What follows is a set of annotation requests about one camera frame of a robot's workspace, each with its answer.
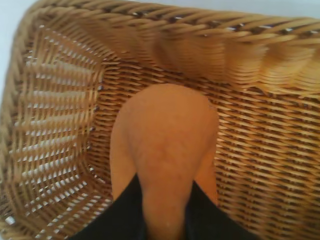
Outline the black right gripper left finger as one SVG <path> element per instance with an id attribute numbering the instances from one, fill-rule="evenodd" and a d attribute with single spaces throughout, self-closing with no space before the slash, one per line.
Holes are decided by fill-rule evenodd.
<path id="1" fill-rule="evenodd" d="M 120 196 L 71 240 L 146 240 L 142 190 L 135 175 Z"/>

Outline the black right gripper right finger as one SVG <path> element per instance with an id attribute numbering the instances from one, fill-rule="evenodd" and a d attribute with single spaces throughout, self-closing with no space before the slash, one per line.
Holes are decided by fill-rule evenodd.
<path id="1" fill-rule="evenodd" d="M 192 183 L 191 195 L 185 210 L 187 240 L 257 240 L 258 237 L 233 221 Z"/>

